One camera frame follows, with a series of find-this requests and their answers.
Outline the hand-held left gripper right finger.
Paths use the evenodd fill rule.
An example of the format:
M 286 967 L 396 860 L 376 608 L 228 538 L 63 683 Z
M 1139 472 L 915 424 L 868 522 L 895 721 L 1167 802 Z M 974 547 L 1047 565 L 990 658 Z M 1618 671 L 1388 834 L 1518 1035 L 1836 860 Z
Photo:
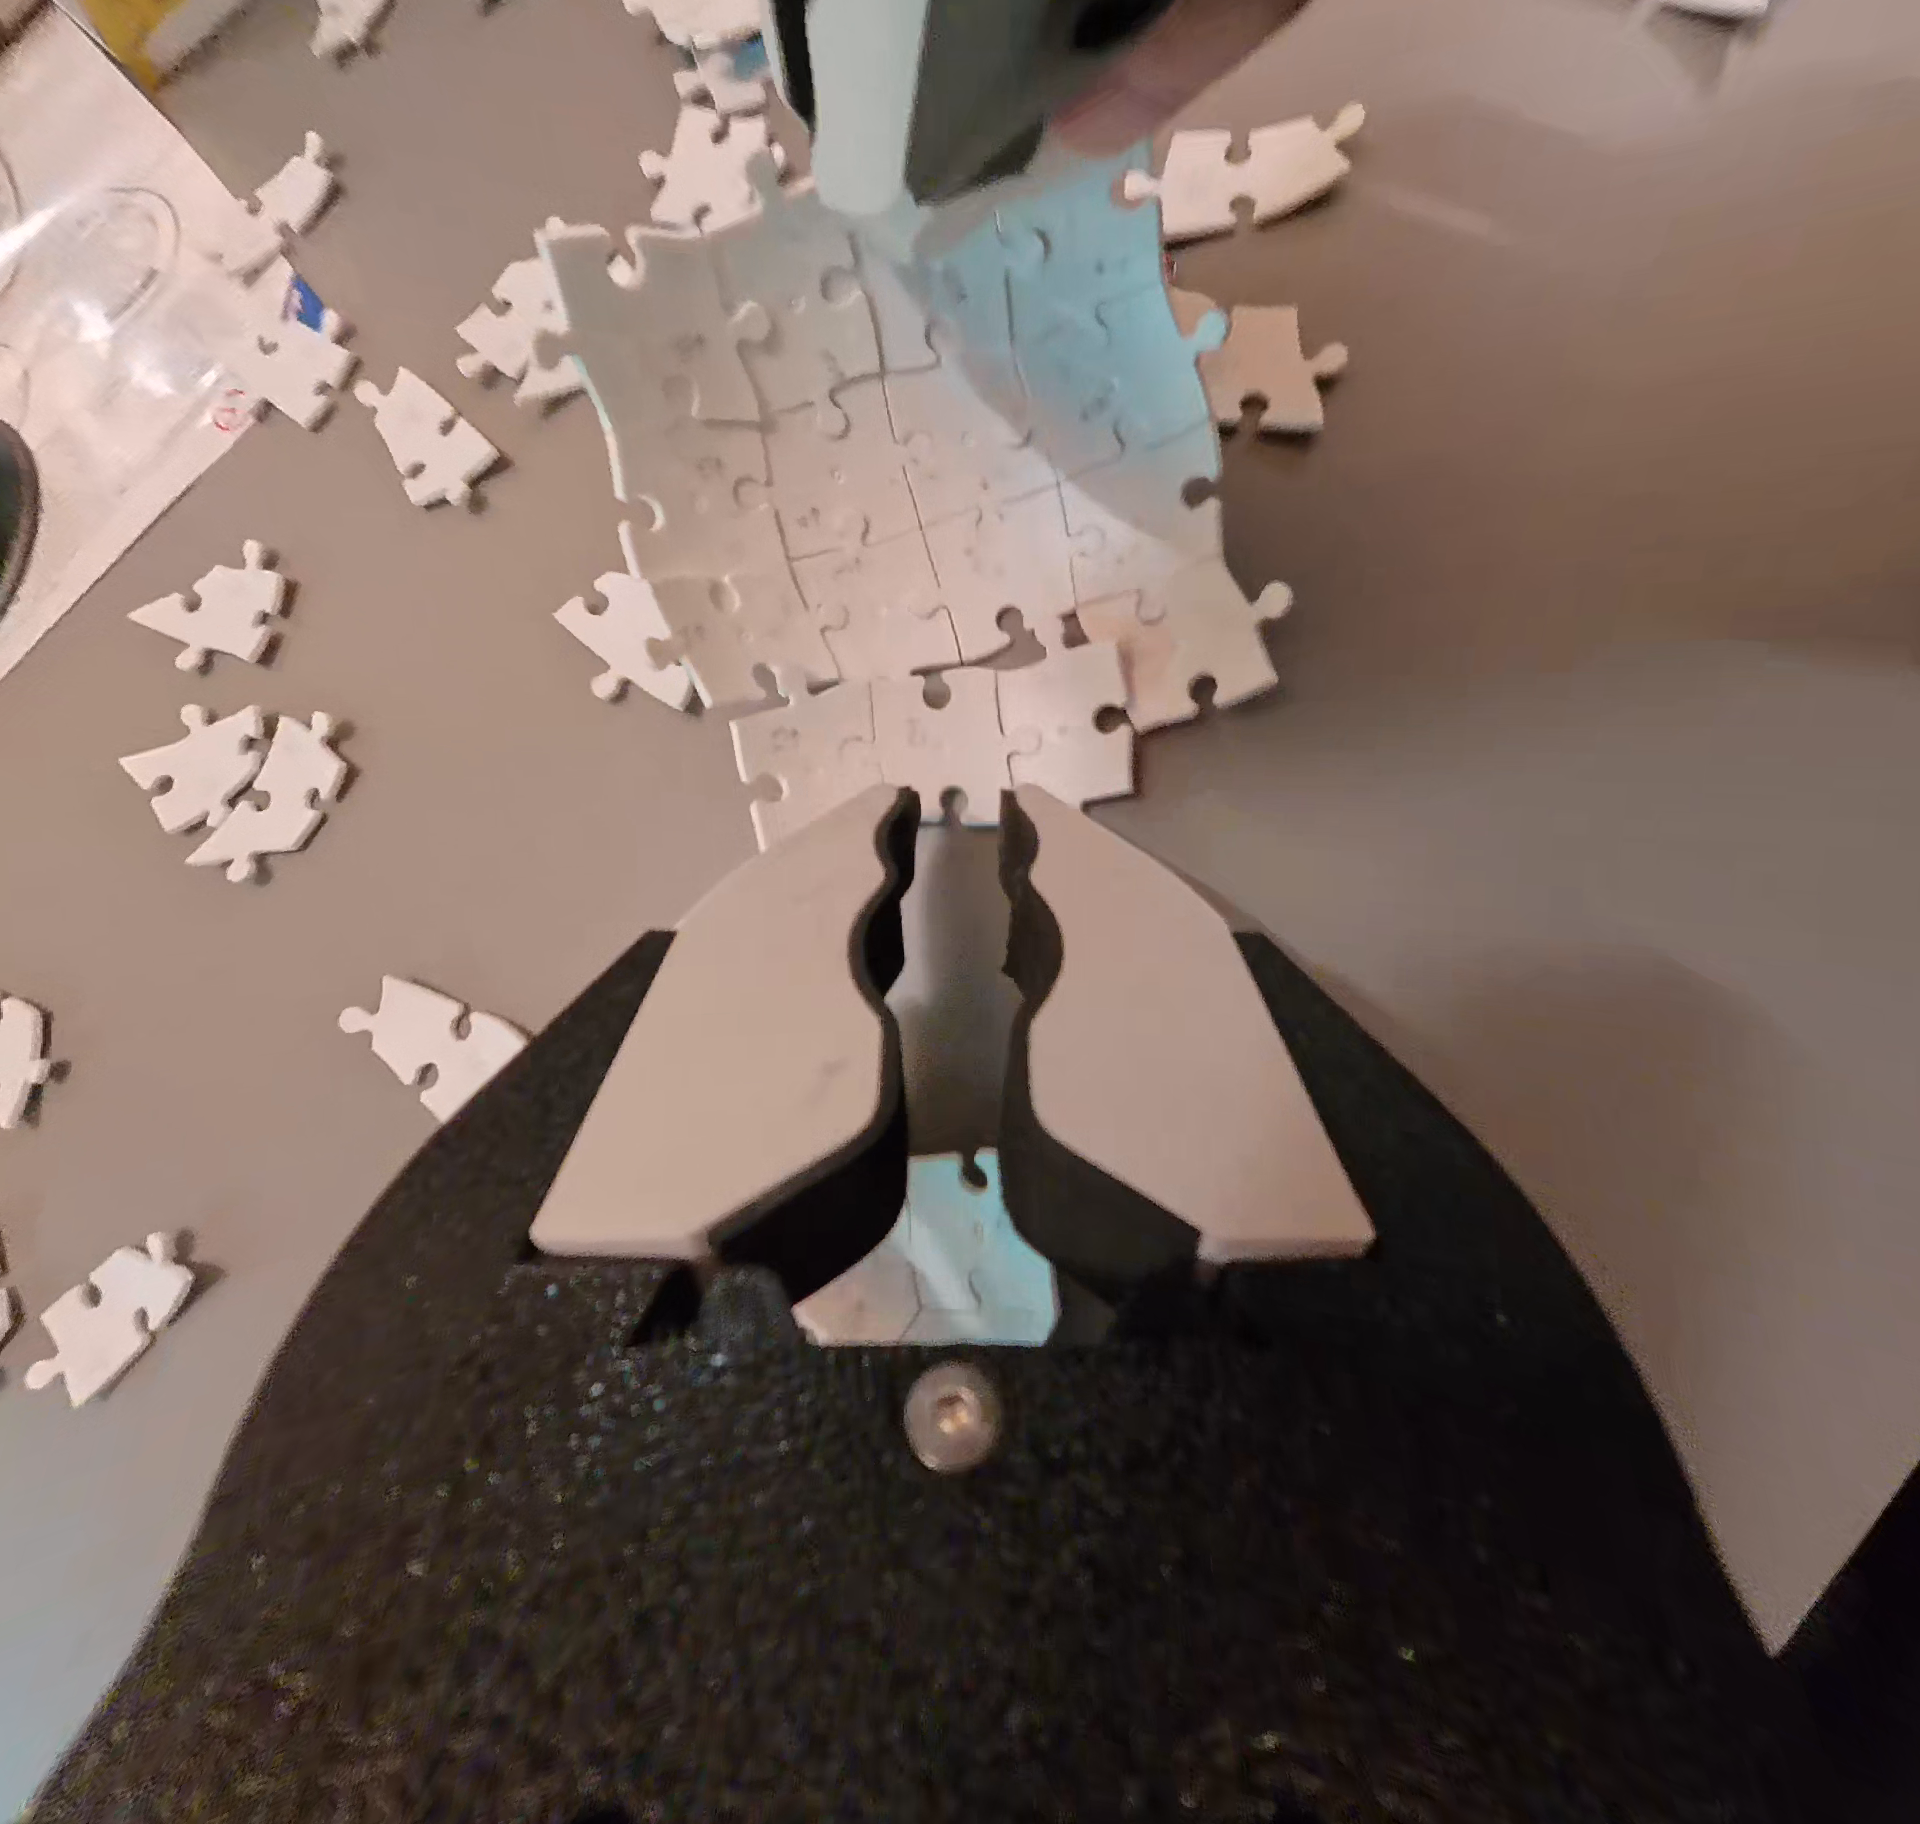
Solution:
M 998 1168 L 1020 1238 L 1114 1310 L 1367 1256 L 1379 1227 L 1263 993 L 1260 935 L 1037 783 L 1002 796 L 1000 838 L 1020 1006 Z

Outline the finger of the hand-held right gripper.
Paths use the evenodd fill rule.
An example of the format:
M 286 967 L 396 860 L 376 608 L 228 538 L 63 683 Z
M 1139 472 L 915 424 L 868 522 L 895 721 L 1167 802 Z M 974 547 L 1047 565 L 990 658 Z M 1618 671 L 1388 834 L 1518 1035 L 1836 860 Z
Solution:
M 763 0 L 781 93 L 811 140 L 822 199 L 847 218 L 906 203 L 928 0 Z
M 1057 51 L 1054 0 L 924 0 L 909 124 L 916 202 L 957 202 L 1033 165 Z

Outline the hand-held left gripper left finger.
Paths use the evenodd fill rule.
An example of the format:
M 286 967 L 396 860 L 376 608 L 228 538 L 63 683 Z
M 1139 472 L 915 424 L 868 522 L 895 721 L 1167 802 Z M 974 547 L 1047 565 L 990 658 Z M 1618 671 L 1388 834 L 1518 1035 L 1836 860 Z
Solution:
M 921 797 L 872 783 L 699 900 L 594 1091 L 530 1241 L 575 1260 L 756 1267 L 791 1302 L 900 1217 L 900 904 Z

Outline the joined white puzzle ball pieces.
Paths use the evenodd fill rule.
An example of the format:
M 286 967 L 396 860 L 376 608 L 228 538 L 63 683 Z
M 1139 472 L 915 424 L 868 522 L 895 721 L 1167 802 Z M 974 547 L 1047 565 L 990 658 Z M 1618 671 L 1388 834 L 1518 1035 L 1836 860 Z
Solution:
M 932 306 L 809 184 L 721 232 L 538 233 L 538 363 L 573 367 L 631 514 L 560 622 L 603 695 L 742 707 L 761 852 L 872 786 L 1073 806 L 1135 789 L 1135 735 L 1279 683 L 1283 582 L 1224 551 L 1213 358 L 1112 175 L 938 268 Z

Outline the scattered loose white puzzle pieces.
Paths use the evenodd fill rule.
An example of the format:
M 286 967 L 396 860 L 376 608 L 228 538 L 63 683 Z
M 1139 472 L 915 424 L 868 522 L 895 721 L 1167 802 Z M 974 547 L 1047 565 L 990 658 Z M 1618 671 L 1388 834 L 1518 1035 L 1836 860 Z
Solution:
M 763 0 L 631 0 L 631 6 L 653 11 L 662 36 L 682 48 L 716 50 L 711 57 L 716 69 L 709 89 L 726 97 L 739 44 L 746 37 L 758 40 Z M 1107 66 L 1107 57 L 1077 60 L 1073 56 L 1073 0 L 1054 0 L 1054 33 L 1060 76 L 1048 105 L 1058 105 L 1060 97 L 1080 88 L 1082 66 L 1096 77 Z M 647 173 L 661 181 L 653 232 L 715 233 L 730 227 L 732 218 L 752 213 L 756 199 L 770 195 L 774 187 L 792 190 L 809 181 L 817 190 L 813 180 L 791 180 L 782 148 L 779 142 L 769 142 L 763 124 L 767 103 L 763 76 L 761 67 L 742 71 L 736 88 L 746 93 L 744 114 L 739 108 L 728 114 L 725 101 L 718 105 L 694 101 L 681 108 L 682 127 L 676 131 L 672 155 L 644 159 Z M 1161 227 L 1164 279 L 1164 250 L 1192 238 L 1235 232 L 1240 224 L 1240 205 L 1247 205 L 1247 218 L 1255 224 L 1320 203 L 1326 190 L 1349 173 L 1345 140 L 1362 125 L 1362 120 L 1362 105 L 1345 105 L 1326 125 L 1313 114 L 1266 130 L 1257 125 L 1247 134 L 1247 151 L 1240 155 L 1236 155 L 1232 130 L 1178 131 L 1169 140 L 1158 175 L 1151 167 L 1147 137 L 1122 153 L 1099 157 L 1065 153 L 1048 137 L 1026 171 L 988 184 L 957 202 L 916 202 L 909 192 L 906 153 L 906 203 L 883 215 L 847 215 L 824 203 L 852 224 L 856 238 L 868 250 L 879 252 L 883 292 L 893 292 L 895 279 L 904 277 L 919 294 L 921 306 L 931 308 L 936 269 L 958 264 L 968 250 L 981 248 L 988 221 L 1011 232 L 1019 229 L 1024 221 L 1034 221 L 1045 205 L 1065 203 L 1071 190 L 1112 178 L 1114 202 L 1140 210 Z M 332 192 L 332 157 L 324 135 L 313 131 L 305 140 L 303 153 L 290 155 L 275 178 L 258 186 L 249 205 L 267 225 L 298 233 L 324 212 Z M 549 221 L 567 225 L 560 218 L 549 218 L 545 224 Z M 589 224 L 569 224 L 569 227 L 589 227 Z M 500 332 L 512 344 L 512 352 L 483 350 L 477 344 L 465 354 L 462 370 L 511 375 L 521 400 L 543 395 L 537 389 L 541 384 L 551 386 L 546 395 L 567 397 L 586 391 L 573 366 L 551 370 L 538 362 L 538 323 L 549 304 L 537 242 L 541 232 L 535 235 L 537 252 L 507 269 L 495 286 L 497 308 L 483 306 L 460 332 L 460 335 L 477 329 Z M 1202 301 L 1209 309 L 1216 309 L 1213 300 L 1171 288 L 1167 279 L 1164 289 L 1173 298 Z M 1322 402 L 1316 380 L 1336 374 L 1346 362 L 1346 350 L 1329 346 L 1310 360 L 1298 341 L 1298 319 L 1293 308 L 1236 306 L 1232 313 L 1223 315 L 1235 334 L 1213 356 L 1209 394 L 1214 424 L 1223 429 L 1236 426 L 1244 402 L 1252 400 L 1266 427 L 1320 429 Z M 253 395 L 273 402 L 279 416 L 295 420 L 300 427 L 316 427 L 332 416 L 350 381 L 352 394 L 369 410 L 372 427 L 396 468 L 403 491 L 421 509 L 470 507 L 475 490 L 502 466 L 499 448 L 484 432 L 462 417 L 460 408 L 421 374 L 398 366 L 385 389 L 370 374 L 357 374 L 359 356 L 345 346 L 343 319 L 332 309 L 327 309 L 323 328 L 279 317 L 267 323 L 253 344 L 255 350 L 239 352 L 228 360 L 231 370 Z M 779 683 L 761 676 L 758 694 L 746 707 L 761 712 L 781 704 Z M 922 1183 L 932 1179 L 936 1168 L 934 1157 L 909 1160 L 909 1200 L 895 1227 L 874 1251 L 828 1284 L 826 1291 L 817 1293 L 815 1303 L 826 1300 L 838 1310 L 843 1308 L 841 1290 L 851 1285 L 864 1290 L 868 1280 L 874 1280 L 879 1291 L 883 1281 L 879 1264 L 900 1265 L 900 1293 L 922 1287 L 906 1270 L 898 1238 L 924 1207 Z M 1002 1231 L 987 1241 L 988 1260 L 1013 1243 L 1020 1257 L 1040 1271 L 1040 1290 L 1051 1298 L 1052 1264 L 1045 1261 L 1045 1256 L 1020 1235 L 1014 1221 L 1009 1229 L 1014 1229 L 1013 1238 L 1004 1238 Z

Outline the clear plastic stand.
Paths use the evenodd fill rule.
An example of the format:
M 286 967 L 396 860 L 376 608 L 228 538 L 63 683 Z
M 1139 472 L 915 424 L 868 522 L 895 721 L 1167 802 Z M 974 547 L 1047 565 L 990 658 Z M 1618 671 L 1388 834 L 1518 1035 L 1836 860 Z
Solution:
M 172 130 L 5 134 L 5 420 L 133 468 L 206 420 L 228 375 L 228 192 Z

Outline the white instruction sheet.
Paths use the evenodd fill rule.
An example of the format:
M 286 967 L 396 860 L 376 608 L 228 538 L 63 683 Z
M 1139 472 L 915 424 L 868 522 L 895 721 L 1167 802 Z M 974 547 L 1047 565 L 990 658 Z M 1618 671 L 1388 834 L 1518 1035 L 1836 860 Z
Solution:
M 39 11 L 5 45 L 3 148 L 9 131 L 92 144 L 121 131 L 161 130 L 191 146 L 63 10 Z M 42 445 L 24 437 L 40 473 L 42 516 L 27 575 L 3 615 L 7 674 L 256 422 L 263 400 L 247 389 L 231 360 L 255 352 L 255 338 L 273 321 L 327 326 L 324 306 L 286 255 L 292 233 L 264 224 L 219 184 L 231 205 L 222 221 L 206 227 L 204 252 L 231 288 L 233 328 L 221 348 L 227 380 L 206 420 L 177 432 L 133 468 L 63 435 Z

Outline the dark round object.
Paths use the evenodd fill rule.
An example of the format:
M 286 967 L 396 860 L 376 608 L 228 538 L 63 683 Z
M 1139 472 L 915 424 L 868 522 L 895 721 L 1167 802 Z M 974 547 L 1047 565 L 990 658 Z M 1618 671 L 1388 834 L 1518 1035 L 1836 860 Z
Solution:
M 3 578 L 0 608 L 9 612 L 27 582 L 42 516 L 40 473 L 32 445 L 9 420 L 3 442 Z

